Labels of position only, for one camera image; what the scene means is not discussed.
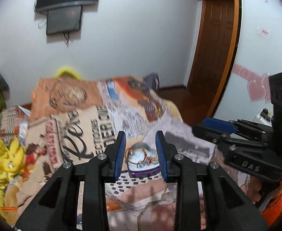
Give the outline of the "purple heart-shaped jewelry box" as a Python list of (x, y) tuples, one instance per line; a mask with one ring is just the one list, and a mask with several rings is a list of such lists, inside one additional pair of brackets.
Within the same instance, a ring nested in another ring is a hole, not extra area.
[(145, 143), (133, 144), (126, 150), (125, 162), (130, 177), (150, 177), (160, 172), (156, 149)]

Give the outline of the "white suitcase with stickers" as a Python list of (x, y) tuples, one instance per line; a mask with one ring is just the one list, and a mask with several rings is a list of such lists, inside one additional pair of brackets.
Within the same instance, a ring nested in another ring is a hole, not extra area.
[(258, 112), (254, 117), (253, 121), (258, 124), (264, 124), (267, 126), (272, 126), (272, 113), (264, 108), (262, 111)]

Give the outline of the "yellow cloth garment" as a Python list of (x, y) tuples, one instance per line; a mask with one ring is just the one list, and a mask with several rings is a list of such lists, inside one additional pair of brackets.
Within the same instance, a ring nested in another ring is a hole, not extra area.
[(7, 185), (21, 173), (24, 166), (25, 151), (17, 137), (9, 146), (5, 146), (0, 138), (0, 211), (5, 205), (5, 191)]

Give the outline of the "dark blue bag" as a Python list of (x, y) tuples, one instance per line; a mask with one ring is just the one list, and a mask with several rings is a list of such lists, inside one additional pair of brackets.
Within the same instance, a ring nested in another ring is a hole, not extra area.
[(157, 73), (151, 73), (143, 78), (145, 84), (155, 91), (155, 93), (159, 92), (160, 82), (159, 76)]

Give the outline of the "white sliding wardrobe door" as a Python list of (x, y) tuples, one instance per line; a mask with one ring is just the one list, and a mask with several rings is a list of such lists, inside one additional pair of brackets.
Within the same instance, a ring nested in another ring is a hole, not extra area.
[(241, 31), (232, 73), (214, 115), (253, 120), (273, 111), (269, 76), (282, 72), (282, 0), (242, 0)]

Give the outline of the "printed newspaper-pattern bedspread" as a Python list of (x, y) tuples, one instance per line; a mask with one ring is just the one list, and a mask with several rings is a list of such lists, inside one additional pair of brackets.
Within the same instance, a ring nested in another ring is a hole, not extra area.
[[(113, 144), (120, 131), (126, 134), (126, 150), (139, 142), (155, 149), (155, 133), (161, 130), (192, 161), (223, 163), (214, 145), (194, 137), (177, 107), (141, 78), (41, 79), (32, 101), (32, 110), (14, 106), (0, 113), (5, 146), (17, 137), (25, 151), (23, 169), (7, 185), (0, 211), (11, 225), (64, 162), (88, 162)], [(165, 183), (160, 173), (130, 177), (124, 156), (120, 178), (106, 184), (110, 228), (172, 230), (175, 199), (176, 184)]]

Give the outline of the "brown wooden door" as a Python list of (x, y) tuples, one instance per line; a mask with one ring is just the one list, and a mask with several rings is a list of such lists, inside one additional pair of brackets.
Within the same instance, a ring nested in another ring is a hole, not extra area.
[(214, 115), (230, 68), (238, 23), (234, 0), (203, 0), (200, 28), (187, 84), (191, 94), (187, 122)]

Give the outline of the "yellow curved bed rail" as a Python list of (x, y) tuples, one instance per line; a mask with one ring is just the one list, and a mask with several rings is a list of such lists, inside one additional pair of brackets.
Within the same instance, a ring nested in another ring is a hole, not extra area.
[(76, 80), (82, 80), (82, 77), (80, 74), (78, 74), (75, 70), (68, 66), (63, 66), (58, 69), (58, 71), (55, 74), (56, 78), (72, 78)]

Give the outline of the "small black wall monitor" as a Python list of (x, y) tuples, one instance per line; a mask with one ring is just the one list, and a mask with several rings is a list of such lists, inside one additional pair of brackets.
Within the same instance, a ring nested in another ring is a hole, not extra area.
[(82, 20), (82, 6), (49, 10), (46, 19), (46, 35), (79, 31)]

